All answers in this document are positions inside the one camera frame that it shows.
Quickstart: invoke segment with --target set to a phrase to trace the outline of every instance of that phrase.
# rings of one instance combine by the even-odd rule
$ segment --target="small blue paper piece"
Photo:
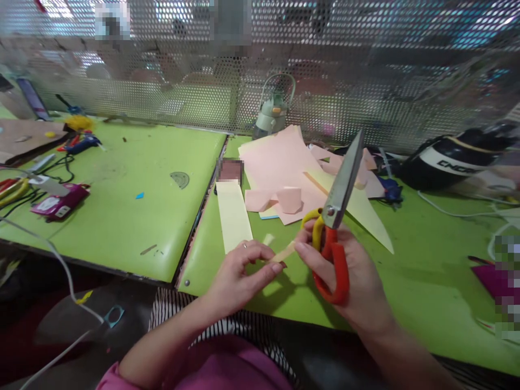
[[[109,319],[110,314],[112,314],[112,312],[115,310],[119,311],[119,318],[115,321],[111,321]],[[114,307],[112,309],[110,309],[110,311],[107,313],[107,315],[103,319],[108,323],[108,326],[110,326],[110,329],[112,329],[113,327],[115,327],[118,324],[121,317],[123,317],[124,312],[125,312],[125,310],[120,305],[114,305]]]

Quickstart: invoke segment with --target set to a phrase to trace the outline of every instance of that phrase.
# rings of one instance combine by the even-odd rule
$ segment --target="pink paper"
[[[326,151],[325,149],[316,145],[313,145],[312,149],[310,149],[310,152],[316,160],[323,160],[334,155],[333,153],[330,153],[329,151]]]
[[[354,183],[358,190],[363,190],[366,187],[368,181],[368,172],[369,170],[365,166],[364,162],[361,161],[359,170],[357,171],[356,182]]]
[[[302,189],[284,188],[276,193],[282,211],[286,214],[295,214],[302,208]]]
[[[299,127],[289,126],[254,147],[239,148],[239,152],[246,174],[257,189],[276,192],[284,187],[301,188],[301,211],[287,214],[279,203],[275,205],[284,225],[302,219],[313,209],[323,207],[326,196],[303,174],[321,167],[305,146]]]
[[[370,171],[378,168],[374,158],[366,148],[363,149],[363,161],[365,162],[367,169]]]
[[[368,198],[382,198],[385,196],[385,189],[378,177],[372,171],[367,171],[367,184],[365,185],[365,192]]]
[[[341,164],[343,164],[343,160],[345,159],[344,156],[338,156],[337,154],[333,154],[332,156],[330,156],[330,164],[333,166],[333,167],[336,167],[337,170],[339,171],[340,170],[340,167],[341,167]]]
[[[245,208],[247,211],[261,212],[271,201],[272,192],[263,190],[245,190]]]
[[[337,175],[338,171],[340,170],[339,167],[333,166],[331,163],[326,161],[318,161],[320,163],[320,166],[323,168],[323,170],[327,173]]]

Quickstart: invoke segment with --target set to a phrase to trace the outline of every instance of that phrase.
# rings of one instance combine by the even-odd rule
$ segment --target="scissor blade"
[[[361,164],[364,139],[365,132],[360,130],[350,144],[347,154],[345,154],[334,184],[332,184],[332,188],[329,191],[327,202],[323,207],[321,216],[325,225],[331,229],[337,229],[343,220],[343,215],[345,215],[345,209],[352,194]]]

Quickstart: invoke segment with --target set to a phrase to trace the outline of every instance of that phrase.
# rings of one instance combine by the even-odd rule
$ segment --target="pink shirt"
[[[238,336],[214,337],[186,351],[176,375],[167,376],[166,390],[292,390],[287,378],[266,355]],[[96,390],[138,390],[119,376],[116,363]]]

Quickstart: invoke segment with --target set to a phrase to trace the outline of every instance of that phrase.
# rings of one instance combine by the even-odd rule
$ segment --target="scissors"
[[[364,130],[357,133],[350,144],[336,179],[329,191],[325,206],[310,211],[302,221],[302,228],[307,221],[317,218],[313,228],[313,247],[321,250],[321,255],[334,264],[336,271],[336,289],[331,292],[325,282],[313,272],[314,282],[320,294],[328,302],[342,304],[348,296],[350,282],[348,279],[347,259],[345,249],[337,242],[337,228],[340,227],[348,200],[356,181],[358,169],[363,156]],[[325,228],[325,245],[321,249],[321,237]]]

